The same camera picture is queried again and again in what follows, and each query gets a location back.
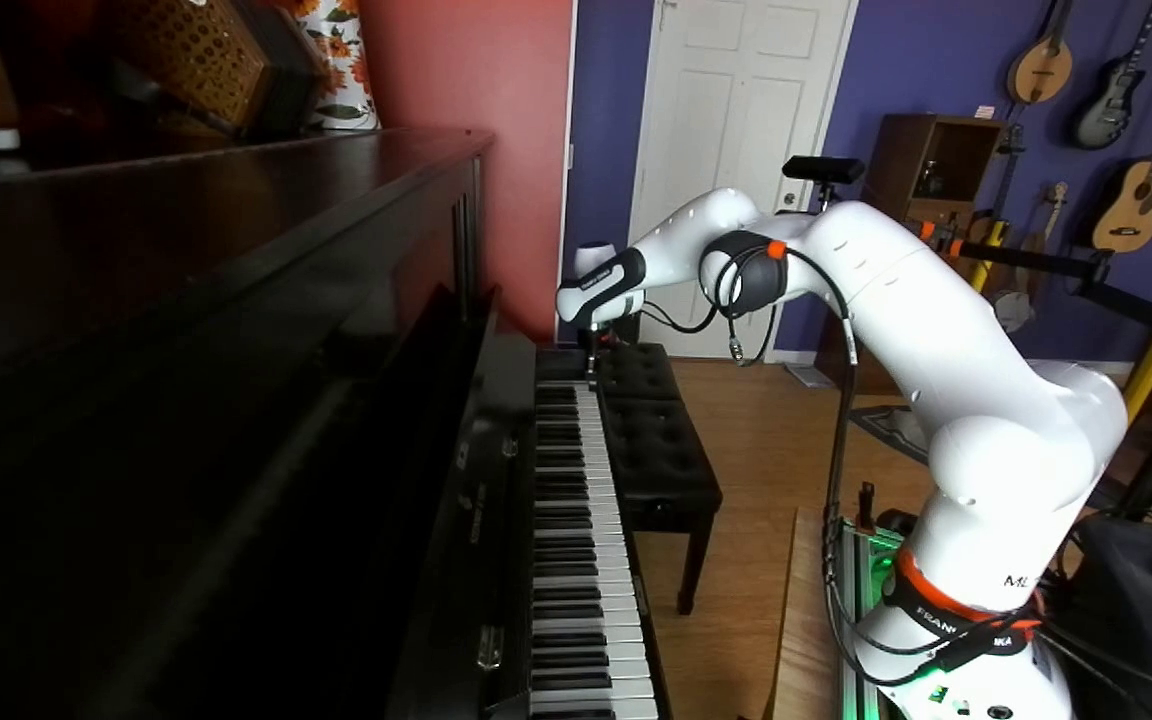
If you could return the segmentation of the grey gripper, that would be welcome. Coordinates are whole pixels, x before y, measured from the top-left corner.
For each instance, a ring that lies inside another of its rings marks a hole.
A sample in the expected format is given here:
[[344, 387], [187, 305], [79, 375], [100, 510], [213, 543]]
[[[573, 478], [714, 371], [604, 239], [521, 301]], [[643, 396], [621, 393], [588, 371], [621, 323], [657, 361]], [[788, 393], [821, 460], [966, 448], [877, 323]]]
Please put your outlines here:
[[577, 250], [577, 275], [556, 287], [565, 323], [595, 330], [643, 308], [648, 265], [635, 249], [593, 244]]

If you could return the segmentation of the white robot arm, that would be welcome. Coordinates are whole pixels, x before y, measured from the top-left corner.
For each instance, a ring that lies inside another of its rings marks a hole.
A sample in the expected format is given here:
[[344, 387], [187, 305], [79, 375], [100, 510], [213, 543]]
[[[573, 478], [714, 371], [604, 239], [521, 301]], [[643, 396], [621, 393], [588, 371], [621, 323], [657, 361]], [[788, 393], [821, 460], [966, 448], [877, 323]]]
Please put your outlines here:
[[1034, 595], [1124, 440], [1120, 387], [1021, 354], [991, 305], [863, 199], [769, 216], [736, 187], [704, 193], [568, 281], [556, 308], [602, 329], [681, 281], [732, 316], [823, 301], [928, 440], [933, 496], [885, 600], [827, 616], [842, 660], [903, 720], [1071, 720]]

